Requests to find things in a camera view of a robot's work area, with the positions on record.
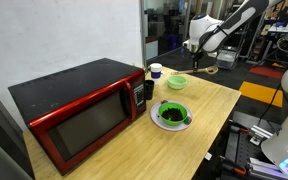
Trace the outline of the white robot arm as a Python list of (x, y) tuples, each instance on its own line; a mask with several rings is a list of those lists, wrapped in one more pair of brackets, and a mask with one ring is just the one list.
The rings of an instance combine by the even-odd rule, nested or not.
[[(209, 15), (197, 15), (190, 22), (189, 39), (183, 46), (193, 54), (214, 53), (238, 27), (262, 14), (281, 0), (245, 0), (225, 21)], [(288, 70), (281, 78), (281, 86), (288, 93)], [(280, 128), (261, 143), (263, 154), (288, 178), (288, 116)]]

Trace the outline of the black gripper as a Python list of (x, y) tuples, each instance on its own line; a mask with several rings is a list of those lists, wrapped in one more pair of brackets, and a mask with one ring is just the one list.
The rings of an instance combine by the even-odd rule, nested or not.
[(197, 69), (199, 67), (199, 61), (202, 58), (202, 54), (201, 53), (192, 54), (191, 58), (193, 60), (193, 68)]

